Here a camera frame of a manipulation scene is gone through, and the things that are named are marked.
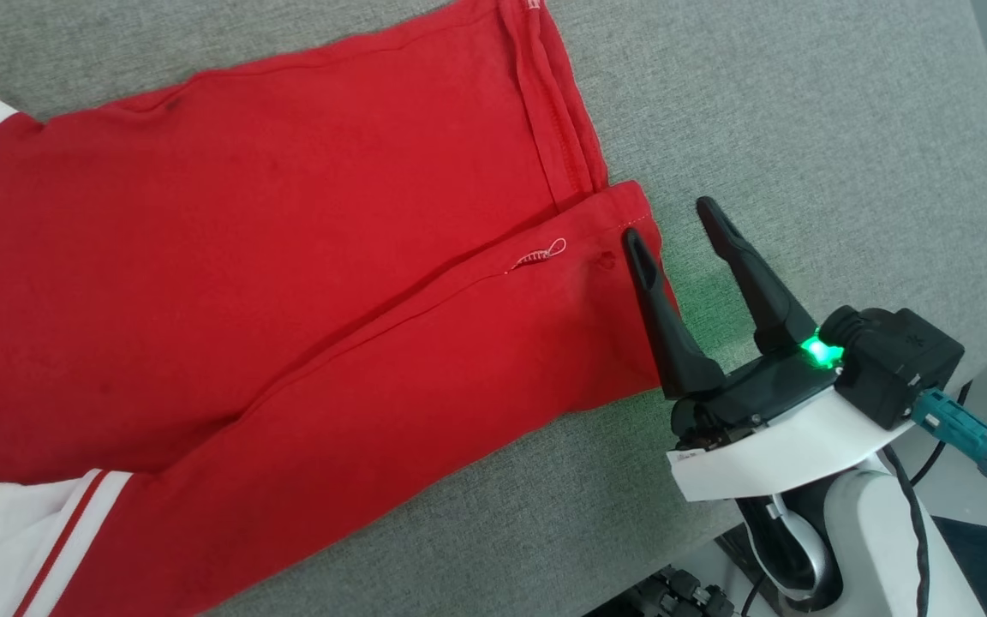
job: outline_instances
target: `glowing green led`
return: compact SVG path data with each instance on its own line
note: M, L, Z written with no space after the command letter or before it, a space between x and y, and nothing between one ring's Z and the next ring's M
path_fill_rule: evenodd
M802 344L802 348L806 350L807 354L814 359L815 362L823 367L834 367L843 357L842 347L831 347L827 344L822 343L822 340L817 338L817 333L814 332L814 336L806 340Z

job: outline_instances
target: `red fabric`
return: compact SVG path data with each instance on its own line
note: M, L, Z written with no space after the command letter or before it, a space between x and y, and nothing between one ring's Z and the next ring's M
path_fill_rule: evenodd
M631 224L525 0L9 118L0 481L136 473L55 614L200 612L655 386Z

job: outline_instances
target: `gray fabric surface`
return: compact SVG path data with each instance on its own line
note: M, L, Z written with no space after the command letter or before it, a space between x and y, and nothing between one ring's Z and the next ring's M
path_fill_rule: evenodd
M320 45L438 0L0 0L0 97L38 117ZM641 181L704 349L755 354L692 204L713 195L815 319L909 306L987 363L987 59L967 0L552 5L613 180ZM581 614L737 522L669 480L650 393L561 419L217 609Z

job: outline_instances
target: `white thread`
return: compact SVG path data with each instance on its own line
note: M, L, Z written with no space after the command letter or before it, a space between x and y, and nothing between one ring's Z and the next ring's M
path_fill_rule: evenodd
M538 263L541 261L547 261L547 259L551 259L552 257L560 254L561 251L564 250L565 250L565 238L556 239L555 242L551 243L551 247L549 247L549 249L533 250L532 253L528 253L524 257L517 259L517 262L513 263L512 268L509 269L514 270L520 266L526 266L529 263Z

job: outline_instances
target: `red stripe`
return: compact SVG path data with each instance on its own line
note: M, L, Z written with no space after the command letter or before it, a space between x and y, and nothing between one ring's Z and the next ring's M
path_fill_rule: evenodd
M107 471L99 472L90 481L89 487L86 487L86 493L82 493L82 499L75 506L75 511L71 512L71 517L67 519L67 524L63 525L63 531L59 532L59 538L56 539L56 543L51 547L48 557L44 559L44 565L40 567L40 571L36 573L36 578L33 578L32 584L28 586L25 597L21 598L21 604L15 610L15 617L21 617L25 613L25 610L28 610L28 605L32 604L33 597L40 590L40 585L43 585L44 579L48 577L48 571L51 570L52 565L55 565L56 558L59 557L59 552L63 551L63 544L67 543L67 539L71 537L71 532L75 530L75 524L78 524L82 513L86 511L86 506L90 503L90 497L93 497L94 491L97 491L99 484L101 484L101 481L105 479L107 474L109 474Z

